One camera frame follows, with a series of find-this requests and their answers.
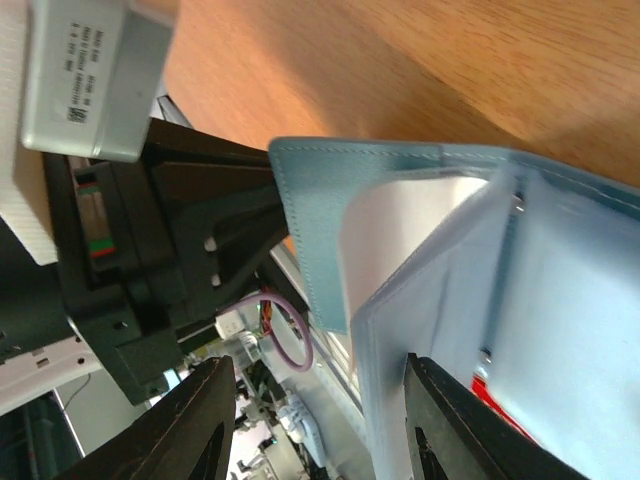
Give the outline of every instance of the wooden surface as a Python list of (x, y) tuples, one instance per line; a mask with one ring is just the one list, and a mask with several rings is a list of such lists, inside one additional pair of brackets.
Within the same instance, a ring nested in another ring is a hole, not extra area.
[(640, 186), (640, 2), (182, 0), (194, 126), (514, 146)]

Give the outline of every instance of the purple cable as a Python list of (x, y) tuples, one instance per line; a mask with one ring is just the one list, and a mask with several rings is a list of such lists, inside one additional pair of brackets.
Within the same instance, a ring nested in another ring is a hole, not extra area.
[(237, 310), (238, 308), (244, 305), (247, 305), (248, 303), (259, 303), (262, 301), (272, 302), (280, 306), (283, 310), (285, 310), (289, 314), (289, 316), (293, 319), (293, 321), (296, 322), (296, 325), (298, 326), (298, 330), (300, 330), (300, 333), (302, 334), (302, 341), (304, 342), (304, 349), (305, 349), (304, 363), (302, 364), (296, 363), (291, 359), (291, 357), (289, 357), (289, 355), (287, 355), (287, 352), (285, 352), (284, 348), (282, 348), (282, 345), (280, 345), (280, 342), (278, 341), (278, 337), (276, 336), (276, 332), (273, 331), (273, 329), (271, 330), (270, 335), (271, 335), (271, 338), (273, 339), (273, 344), (276, 347), (276, 351), (278, 352), (278, 355), (280, 355), (284, 363), (286, 363), (289, 367), (291, 367), (292, 370), (295, 370), (296, 372), (306, 372), (311, 368), (311, 365), (313, 365), (313, 347), (311, 345), (311, 333), (309, 332), (309, 327), (307, 327), (307, 324), (304, 323), (304, 319), (302, 318), (302, 315), (300, 315), (300, 313), (298, 313), (298, 311), (293, 307), (293, 305), (291, 305), (289, 301), (286, 298), (284, 298), (282, 295), (278, 295), (277, 293), (271, 293), (271, 292), (255, 293), (253, 295), (249, 295), (248, 297), (245, 297), (242, 300), (239, 300), (238, 302), (234, 303), (229, 308), (226, 308), (225, 310), (223, 310), (219, 315), (223, 315), (225, 313), (231, 312), (232, 310)]

